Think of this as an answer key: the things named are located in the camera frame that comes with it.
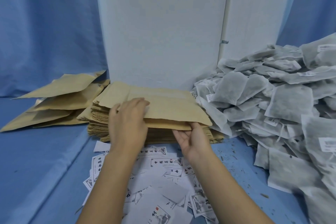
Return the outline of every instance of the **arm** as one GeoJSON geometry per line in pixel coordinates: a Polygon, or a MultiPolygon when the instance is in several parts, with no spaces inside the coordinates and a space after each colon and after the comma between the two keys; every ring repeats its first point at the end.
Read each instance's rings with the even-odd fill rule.
{"type": "Polygon", "coordinates": [[[192,131],[173,131],[220,223],[274,224],[237,184],[211,149],[198,123],[192,131]]]}
{"type": "Polygon", "coordinates": [[[118,113],[119,105],[110,110],[111,151],[105,157],[77,224],[121,223],[128,180],[147,136],[148,128],[144,122],[147,105],[149,102],[144,99],[132,99],[123,103],[118,113]]]}

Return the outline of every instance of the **forearm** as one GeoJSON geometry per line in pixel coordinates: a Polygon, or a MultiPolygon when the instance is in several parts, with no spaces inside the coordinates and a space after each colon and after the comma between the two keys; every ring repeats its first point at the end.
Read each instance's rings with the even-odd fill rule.
{"type": "Polygon", "coordinates": [[[112,150],[104,160],[99,177],[77,224],[119,224],[135,158],[112,150]]]}
{"type": "Polygon", "coordinates": [[[220,223],[273,224],[212,151],[191,165],[220,223]]]}

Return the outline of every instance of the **table surface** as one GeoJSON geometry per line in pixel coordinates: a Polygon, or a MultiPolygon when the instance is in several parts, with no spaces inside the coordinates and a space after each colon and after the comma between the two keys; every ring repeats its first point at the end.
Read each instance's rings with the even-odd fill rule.
{"type": "MultiPolygon", "coordinates": [[[[34,102],[0,98],[0,127],[34,102]]],[[[98,154],[93,152],[96,139],[88,137],[86,125],[19,129],[0,133],[0,143],[4,158],[0,223],[74,224],[88,193],[83,181],[89,177],[91,158],[98,154]]],[[[160,146],[181,154],[177,144],[160,146]]],[[[275,223],[309,223],[303,197],[268,187],[268,172],[253,165],[255,152],[244,140],[226,139],[212,149],[275,223]]],[[[199,217],[191,223],[205,221],[199,217]]]]}

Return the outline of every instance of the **blue curtain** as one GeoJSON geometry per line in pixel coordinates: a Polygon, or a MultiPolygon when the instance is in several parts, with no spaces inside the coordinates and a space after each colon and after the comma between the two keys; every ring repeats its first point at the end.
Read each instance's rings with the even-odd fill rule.
{"type": "Polygon", "coordinates": [[[0,0],[0,97],[102,69],[97,0],[0,0]]]}
{"type": "Polygon", "coordinates": [[[294,0],[277,44],[300,46],[336,31],[336,0],[294,0]]]}

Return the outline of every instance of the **person's right arm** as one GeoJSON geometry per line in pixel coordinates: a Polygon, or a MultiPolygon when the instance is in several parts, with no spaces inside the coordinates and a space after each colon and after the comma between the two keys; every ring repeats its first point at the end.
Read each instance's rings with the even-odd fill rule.
{"type": "Polygon", "coordinates": [[[173,133],[219,222],[222,224],[274,224],[214,154],[201,126],[194,122],[191,127],[191,131],[173,130],[173,133]]]}

